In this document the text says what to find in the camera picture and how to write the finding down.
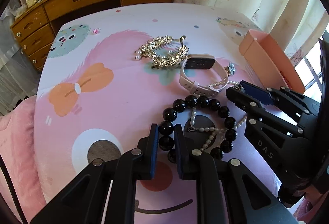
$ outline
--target wooden dresser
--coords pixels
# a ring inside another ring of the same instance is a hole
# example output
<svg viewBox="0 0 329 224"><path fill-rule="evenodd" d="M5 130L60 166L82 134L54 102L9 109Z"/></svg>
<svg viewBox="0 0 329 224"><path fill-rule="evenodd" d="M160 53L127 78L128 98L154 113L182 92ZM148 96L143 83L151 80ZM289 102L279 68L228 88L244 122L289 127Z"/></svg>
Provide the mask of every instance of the wooden dresser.
<svg viewBox="0 0 329 224"><path fill-rule="evenodd" d="M22 50L41 71L63 24L109 8L154 2L172 0L42 0L29 8L10 28Z"/></svg>

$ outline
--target watch face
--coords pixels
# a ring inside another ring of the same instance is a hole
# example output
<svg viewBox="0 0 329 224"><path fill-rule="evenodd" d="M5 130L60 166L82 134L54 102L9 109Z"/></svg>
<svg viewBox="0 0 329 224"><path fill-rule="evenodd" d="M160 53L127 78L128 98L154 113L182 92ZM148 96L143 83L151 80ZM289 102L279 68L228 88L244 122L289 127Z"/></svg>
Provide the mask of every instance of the watch face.
<svg viewBox="0 0 329 224"><path fill-rule="evenodd" d="M185 69L210 69L213 67L215 59L191 57L187 60Z"/></svg>

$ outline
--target pink gem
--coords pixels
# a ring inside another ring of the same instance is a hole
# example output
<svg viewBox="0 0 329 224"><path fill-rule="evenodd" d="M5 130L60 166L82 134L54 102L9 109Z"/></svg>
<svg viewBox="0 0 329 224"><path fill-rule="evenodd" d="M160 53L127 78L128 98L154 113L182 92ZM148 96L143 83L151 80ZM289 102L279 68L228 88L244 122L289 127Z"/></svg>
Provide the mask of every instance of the pink gem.
<svg viewBox="0 0 329 224"><path fill-rule="evenodd" d="M92 30L92 33L93 34L98 34L100 31L101 31L100 28L95 28L95 29Z"/></svg>

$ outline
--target cartoon monster print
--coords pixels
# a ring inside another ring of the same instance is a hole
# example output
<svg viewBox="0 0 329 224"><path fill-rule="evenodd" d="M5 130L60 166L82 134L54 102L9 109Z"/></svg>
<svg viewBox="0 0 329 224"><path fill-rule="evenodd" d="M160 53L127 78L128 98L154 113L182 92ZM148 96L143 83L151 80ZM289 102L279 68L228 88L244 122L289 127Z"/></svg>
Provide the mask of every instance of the cartoon monster print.
<svg viewBox="0 0 329 224"><path fill-rule="evenodd" d="M60 57L77 48L90 32L88 25L73 25L58 32L48 58Z"/></svg>

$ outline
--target black bead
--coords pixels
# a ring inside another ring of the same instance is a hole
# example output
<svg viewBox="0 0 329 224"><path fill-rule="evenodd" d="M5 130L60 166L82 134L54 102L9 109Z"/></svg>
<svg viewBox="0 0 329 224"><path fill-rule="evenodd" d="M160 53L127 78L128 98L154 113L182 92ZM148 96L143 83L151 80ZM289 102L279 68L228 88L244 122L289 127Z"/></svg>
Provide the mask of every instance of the black bead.
<svg viewBox="0 0 329 224"><path fill-rule="evenodd" d="M174 147L174 139L169 136L163 136L159 139L159 147L163 151L169 151Z"/></svg>
<svg viewBox="0 0 329 224"><path fill-rule="evenodd" d="M214 158L214 159L218 159L221 160L224 156L224 152L219 148L219 147L215 147L210 151L210 155Z"/></svg>
<svg viewBox="0 0 329 224"><path fill-rule="evenodd" d="M171 149L169 152L168 152L168 160L173 163L173 164L176 164L176 151L175 149Z"/></svg>
<svg viewBox="0 0 329 224"><path fill-rule="evenodd" d="M218 109L218 115L221 118L227 118L230 115L230 109L227 106L222 106Z"/></svg>
<svg viewBox="0 0 329 224"><path fill-rule="evenodd" d="M195 107L197 101L198 99L194 95L189 95L185 98L185 102L188 107Z"/></svg>
<svg viewBox="0 0 329 224"><path fill-rule="evenodd" d="M236 120L232 116L229 116L224 120L224 126L227 129L233 129L235 125L236 125Z"/></svg>
<svg viewBox="0 0 329 224"><path fill-rule="evenodd" d="M164 109L162 117L165 121L175 121L177 118L177 112L173 108L169 107Z"/></svg>
<svg viewBox="0 0 329 224"><path fill-rule="evenodd" d="M175 109L177 112L182 113L186 108L186 102L182 99L177 99L172 104L172 108Z"/></svg>
<svg viewBox="0 0 329 224"><path fill-rule="evenodd" d="M217 111L220 108L220 101L217 99L211 99L208 106L211 111Z"/></svg>
<svg viewBox="0 0 329 224"><path fill-rule="evenodd" d="M174 125L169 121L163 121L159 125L159 132L163 136L169 136L174 131Z"/></svg>
<svg viewBox="0 0 329 224"><path fill-rule="evenodd" d="M225 138L228 141L235 141L237 137L237 132L235 129L228 129L225 133Z"/></svg>
<svg viewBox="0 0 329 224"><path fill-rule="evenodd" d="M223 140L222 143L220 144L220 149L224 153L229 153L232 151L233 148L233 143L229 140Z"/></svg>
<svg viewBox="0 0 329 224"><path fill-rule="evenodd" d="M198 101L196 102L196 105L201 108L206 108L209 104L209 98L207 96L200 96L198 98Z"/></svg>

